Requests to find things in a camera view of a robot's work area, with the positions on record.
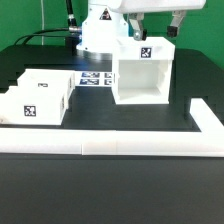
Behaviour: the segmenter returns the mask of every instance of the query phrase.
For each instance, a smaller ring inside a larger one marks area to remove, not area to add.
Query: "black table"
[[[0,61],[2,93],[25,68],[111,70],[58,46],[10,46]],[[48,128],[199,131],[190,98],[223,121],[223,86],[224,72],[201,52],[177,49],[169,105],[116,106],[108,88],[77,88],[70,108],[78,109]],[[223,186],[222,158],[1,154],[0,223],[219,224]]]

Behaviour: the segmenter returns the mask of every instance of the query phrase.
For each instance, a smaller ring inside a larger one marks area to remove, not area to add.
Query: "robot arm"
[[[187,10],[201,9],[206,0],[112,0],[108,2],[111,11],[130,14],[130,23],[134,29],[134,39],[144,40],[146,30],[141,21],[146,12],[165,12],[173,11],[173,20],[168,26],[167,34],[175,37],[179,33],[179,28],[183,22]]]

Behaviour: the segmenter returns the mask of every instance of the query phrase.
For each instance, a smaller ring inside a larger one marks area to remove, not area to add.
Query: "white border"
[[[202,99],[190,113],[201,132],[0,129],[1,153],[224,157],[224,128]]]

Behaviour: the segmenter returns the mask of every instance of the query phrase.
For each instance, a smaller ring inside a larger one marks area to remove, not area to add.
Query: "open white box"
[[[54,88],[55,91],[65,91],[65,107],[68,109],[68,100],[72,90],[75,88],[74,71],[47,70],[47,69],[26,69],[17,80],[21,88]]]
[[[163,37],[118,38],[112,61],[116,104],[168,104],[174,51]]]
[[[64,91],[54,88],[10,86],[0,103],[2,124],[60,125],[66,111]]]

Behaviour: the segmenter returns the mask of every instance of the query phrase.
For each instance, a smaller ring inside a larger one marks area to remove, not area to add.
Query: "marker sticker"
[[[104,10],[103,14],[100,16],[100,20],[112,20],[107,8]]]

